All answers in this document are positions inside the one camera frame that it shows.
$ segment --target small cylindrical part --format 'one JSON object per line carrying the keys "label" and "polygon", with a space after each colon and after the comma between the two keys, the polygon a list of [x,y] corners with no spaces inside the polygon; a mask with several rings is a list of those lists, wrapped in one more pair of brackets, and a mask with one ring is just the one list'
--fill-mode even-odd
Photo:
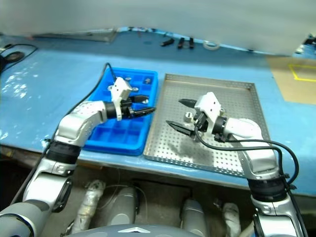
{"label": "small cylindrical part", "polygon": [[82,204],[75,218],[71,233],[78,233],[89,229],[92,217],[94,216],[100,197],[105,189],[105,183],[100,180],[94,180],[89,184]]}
{"label": "small cylindrical part", "polygon": [[178,43],[178,49],[181,49],[183,47],[183,44],[184,44],[184,38],[181,37]]}
{"label": "small cylindrical part", "polygon": [[133,187],[123,188],[111,210],[107,226],[133,224],[136,216],[136,191]]}
{"label": "small cylindrical part", "polygon": [[145,84],[150,84],[152,82],[152,80],[150,78],[146,78],[144,82],[145,82]]}
{"label": "small cylindrical part", "polygon": [[192,122],[193,121],[193,114],[191,112],[186,112],[183,118],[184,122]]}
{"label": "small cylindrical part", "polygon": [[192,199],[185,201],[182,208],[181,228],[201,237],[208,237],[208,227],[201,205]]}
{"label": "small cylindrical part", "polygon": [[226,237],[238,237],[241,232],[238,206],[234,203],[225,203],[223,217],[226,223]]}
{"label": "small cylindrical part", "polygon": [[162,46],[162,47],[165,47],[165,46],[170,45],[170,44],[173,44],[173,43],[174,43],[174,39],[173,39],[173,38],[170,38],[170,39],[168,39],[167,41],[162,42],[162,43],[161,43],[161,46]]}

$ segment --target black tool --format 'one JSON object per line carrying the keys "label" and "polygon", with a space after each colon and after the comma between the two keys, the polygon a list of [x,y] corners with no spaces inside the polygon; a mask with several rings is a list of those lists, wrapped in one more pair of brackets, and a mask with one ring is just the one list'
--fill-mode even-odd
{"label": "black tool", "polygon": [[178,49],[181,49],[183,47],[183,44],[184,44],[184,38],[181,37],[178,43]]}
{"label": "black tool", "polygon": [[179,102],[181,104],[183,104],[184,106],[187,106],[191,109],[194,109],[194,105],[196,105],[196,103],[197,103],[196,100],[192,100],[192,99],[181,99],[181,100],[179,100]]}
{"label": "black tool", "polygon": [[185,127],[184,125],[178,123],[178,122],[174,122],[174,121],[169,121],[169,120],[166,120],[167,124],[169,124],[174,130],[184,134],[184,135],[187,135],[189,137],[192,137],[192,136],[195,136],[195,132],[194,130],[191,130],[187,127]]}
{"label": "black tool", "polygon": [[193,40],[192,37],[190,37],[189,48],[190,48],[190,49],[194,49],[194,40]]}
{"label": "black tool", "polygon": [[133,110],[131,107],[132,103],[142,103],[148,99],[149,97],[147,95],[135,95],[135,96],[128,97],[127,100],[122,100],[120,103],[122,114],[127,118],[141,117],[141,116],[151,114],[152,112],[155,111],[155,107],[146,107],[140,110]]}
{"label": "black tool", "polygon": [[173,43],[174,43],[174,39],[173,39],[173,38],[170,38],[170,39],[168,39],[167,41],[162,42],[160,45],[161,45],[162,47],[165,47],[165,46],[170,45],[170,44],[173,44]]}

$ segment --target black object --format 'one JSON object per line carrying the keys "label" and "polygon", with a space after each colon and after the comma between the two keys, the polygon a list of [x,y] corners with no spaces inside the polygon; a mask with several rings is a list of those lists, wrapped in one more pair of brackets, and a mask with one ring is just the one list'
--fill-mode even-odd
{"label": "black object", "polygon": [[187,106],[191,109],[194,109],[194,106],[196,105],[197,101],[196,100],[191,100],[191,99],[181,99],[178,100],[181,104],[184,106]]}
{"label": "black object", "polygon": [[105,108],[107,111],[107,118],[114,119],[117,117],[117,112],[115,110],[115,106],[112,102],[104,102]]}
{"label": "black object", "polygon": [[184,44],[184,38],[181,37],[178,43],[178,49],[181,49],[183,47],[183,44]]}
{"label": "black object", "polygon": [[303,44],[315,44],[316,43],[316,37],[313,37],[310,35]]}
{"label": "black object", "polygon": [[224,136],[224,128],[227,122],[227,118],[219,116],[217,117],[212,134],[215,135],[214,140],[217,142],[226,142],[226,138]]}
{"label": "black object", "polygon": [[72,186],[73,182],[71,181],[71,179],[68,179],[64,183],[64,186],[56,199],[55,205],[53,206],[52,212],[58,213],[65,208],[68,198],[70,196]]}
{"label": "black object", "polygon": [[183,126],[182,124],[174,121],[166,120],[167,124],[169,124],[174,130],[177,132],[180,132],[184,135],[187,135],[189,137],[194,137],[195,133],[193,130],[188,129],[187,127]]}
{"label": "black object", "polygon": [[127,100],[121,101],[121,111],[122,116],[125,118],[132,118],[132,117],[141,117],[148,114],[151,114],[153,111],[155,111],[154,107],[146,107],[140,110],[133,110],[132,109],[132,103],[141,103],[143,101],[148,100],[147,95],[135,95],[129,97]]}
{"label": "black object", "polygon": [[254,227],[256,237],[264,237],[264,233],[260,224],[259,216],[256,214],[253,215],[253,227]]}
{"label": "black object", "polygon": [[80,151],[81,147],[53,141],[46,157],[57,162],[76,164]]}
{"label": "black object", "polygon": [[8,49],[10,48],[14,48],[16,46],[30,46],[33,48],[33,51],[30,52],[29,54],[25,55],[23,52],[19,52],[19,51],[16,51],[16,52],[13,52],[13,53],[10,53],[8,54],[7,56],[3,57],[3,56],[0,56],[0,74],[1,72],[13,67],[14,65],[16,65],[17,63],[23,61],[24,59],[26,59],[27,57],[29,57],[30,55],[32,55],[36,50],[38,50],[38,48],[35,46],[35,45],[32,45],[32,44],[27,44],[27,43],[17,43],[17,44],[7,44],[5,47],[4,47],[4,50],[1,52],[5,52],[7,51]]}
{"label": "black object", "polygon": [[22,60],[24,56],[25,56],[25,53],[16,51],[16,52],[8,54],[7,56],[4,57],[4,59],[6,60],[7,63],[15,63]]}
{"label": "black object", "polygon": [[254,199],[263,202],[281,201],[286,198],[283,176],[269,180],[247,179]]}
{"label": "black object", "polygon": [[192,37],[190,37],[189,48],[190,48],[190,49],[194,49],[194,40],[193,40]]}
{"label": "black object", "polygon": [[173,39],[173,38],[170,38],[170,39],[168,39],[167,41],[162,42],[160,45],[161,45],[162,47],[165,47],[165,46],[171,45],[171,44],[173,44],[173,43],[174,43],[174,39]]}

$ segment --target blue table surface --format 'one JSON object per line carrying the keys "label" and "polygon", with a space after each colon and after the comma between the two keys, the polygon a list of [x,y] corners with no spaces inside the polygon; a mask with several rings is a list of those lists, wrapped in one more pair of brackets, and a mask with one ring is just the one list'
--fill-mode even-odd
{"label": "blue table surface", "polygon": [[[262,54],[223,48],[208,51],[161,47],[162,35],[120,33],[111,44],[72,39],[4,38],[5,43],[31,43],[39,50],[3,72],[0,78],[0,143],[42,151],[64,113],[97,82],[103,65],[158,72],[159,90],[166,73],[253,82],[256,85],[271,139],[288,145],[297,155],[300,174],[296,193],[316,195],[316,106],[286,102]],[[30,52],[26,47],[15,48]],[[314,58],[307,48],[304,57]],[[180,178],[247,187],[244,178],[164,164],[145,159],[82,151],[80,159],[154,171]],[[293,172],[284,152],[284,170]]]}

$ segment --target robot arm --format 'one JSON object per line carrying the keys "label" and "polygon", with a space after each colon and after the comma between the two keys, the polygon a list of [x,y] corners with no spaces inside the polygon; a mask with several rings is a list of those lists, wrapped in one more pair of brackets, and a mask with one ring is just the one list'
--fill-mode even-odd
{"label": "robot arm", "polygon": [[[221,116],[221,105],[213,92],[201,96],[197,101],[182,99],[185,106],[196,110],[194,131],[179,123],[167,121],[175,130],[198,137],[199,132],[210,132],[218,142],[242,139],[262,140],[261,129],[257,123],[245,118],[225,118]],[[254,225],[256,236],[291,236],[303,237],[302,226],[298,220],[297,210],[286,191],[286,180],[280,174],[277,158],[273,150],[254,150],[253,147],[267,147],[265,142],[235,142],[236,150],[243,149],[243,157],[239,157],[244,175],[248,180],[251,200],[255,206]],[[208,145],[213,149],[222,149]]]}
{"label": "robot arm", "polygon": [[111,90],[112,102],[84,101],[62,118],[47,154],[26,187],[23,202],[0,212],[0,236],[40,236],[51,212],[60,212],[67,203],[78,156],[93,129],[107,119],[139,117],[155,110],[133,110],[132,103],[148,97],[128,97],[130,92],[130,85],[117,78]]}

